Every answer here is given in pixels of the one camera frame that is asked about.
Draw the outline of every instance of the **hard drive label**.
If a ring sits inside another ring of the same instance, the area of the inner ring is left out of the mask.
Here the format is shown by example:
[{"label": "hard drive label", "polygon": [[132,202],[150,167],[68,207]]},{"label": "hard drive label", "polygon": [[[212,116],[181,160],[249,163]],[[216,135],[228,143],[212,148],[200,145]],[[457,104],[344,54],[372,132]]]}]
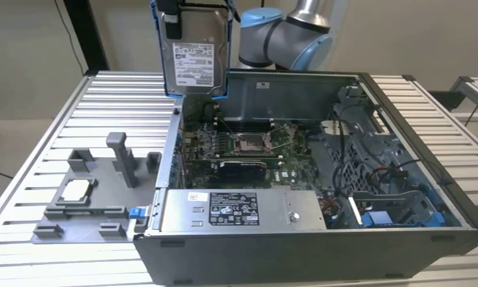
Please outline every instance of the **hard drive label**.
[{"label": "hard drive label", "polygon": [[257,193],[211,193],[211,225],[260,225]]},{"label": "hard drive label", "polygon": [[213,44],[173,43],[173,65],[179,86],[213,87]]}]

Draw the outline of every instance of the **blue latch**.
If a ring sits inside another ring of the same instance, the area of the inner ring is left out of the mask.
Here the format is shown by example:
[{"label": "blue latch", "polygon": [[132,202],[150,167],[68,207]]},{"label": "blue latch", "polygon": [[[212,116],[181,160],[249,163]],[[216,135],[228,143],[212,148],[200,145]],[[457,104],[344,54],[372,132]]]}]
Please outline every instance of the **blue latch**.
[{"label": "blue latch", "polygon": [[130,210],[130,219],[144,219],[147,213],[147,207],[134,207]]}]

